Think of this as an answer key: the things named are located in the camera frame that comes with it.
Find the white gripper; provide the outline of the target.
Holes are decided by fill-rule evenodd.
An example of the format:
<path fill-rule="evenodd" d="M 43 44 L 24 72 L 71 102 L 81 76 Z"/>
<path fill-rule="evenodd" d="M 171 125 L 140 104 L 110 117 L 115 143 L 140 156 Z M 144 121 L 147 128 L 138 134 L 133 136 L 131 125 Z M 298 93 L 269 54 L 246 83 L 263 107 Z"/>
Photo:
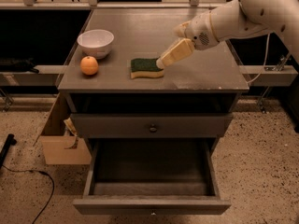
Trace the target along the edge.
<path fill-rule="evenodd" d="M 211 24 L 211 13 L 202 13 L 190 21 L 185 21 L 174 28 L 174 33 L 182 39 L 174 42 L 156 61 L 160 69 L 192 55 L 194 48 L 210 49 L 219 44 Z"/>

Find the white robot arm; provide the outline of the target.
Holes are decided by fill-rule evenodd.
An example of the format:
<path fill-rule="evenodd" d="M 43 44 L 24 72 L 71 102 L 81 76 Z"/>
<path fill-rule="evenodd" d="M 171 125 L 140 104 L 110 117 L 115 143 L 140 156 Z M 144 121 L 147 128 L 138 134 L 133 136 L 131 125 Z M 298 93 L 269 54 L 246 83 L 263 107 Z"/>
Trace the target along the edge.
<path fill-rule="evenodd" d="M 179 40 L 157 60 L 163 69 L 193 51 L 209 49 L 229 39 L 276 34 L 299 62 L 298 0 L 232 0 L 176 27 Z"/>

